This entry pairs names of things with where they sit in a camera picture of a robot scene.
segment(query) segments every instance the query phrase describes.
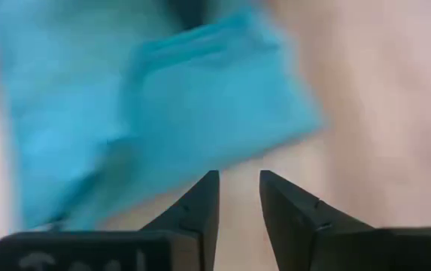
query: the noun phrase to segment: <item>light wood surface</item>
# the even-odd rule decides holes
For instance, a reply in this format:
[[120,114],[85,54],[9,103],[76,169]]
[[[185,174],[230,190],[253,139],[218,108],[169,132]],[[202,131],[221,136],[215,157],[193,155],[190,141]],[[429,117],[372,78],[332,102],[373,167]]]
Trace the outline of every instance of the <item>light wood surface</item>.
[[[261,214],[258,171],[272,169],[374,226],[431,225],[431,1],[271,2],[298,41],[301,71],[328,128],[222,174],[217,270],[277,270]],[[0,236],[13,224],[0,121]],[[136,229],[188,187],[109,229]]]

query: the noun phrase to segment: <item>blue towel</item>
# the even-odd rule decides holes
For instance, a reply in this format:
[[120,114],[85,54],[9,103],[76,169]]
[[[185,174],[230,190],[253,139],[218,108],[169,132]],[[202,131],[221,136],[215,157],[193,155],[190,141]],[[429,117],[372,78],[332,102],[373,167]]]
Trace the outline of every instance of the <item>blue towel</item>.
[[175,34],[154,3],[0,0],[23,228],[92,229],[320,126],[258,8]]

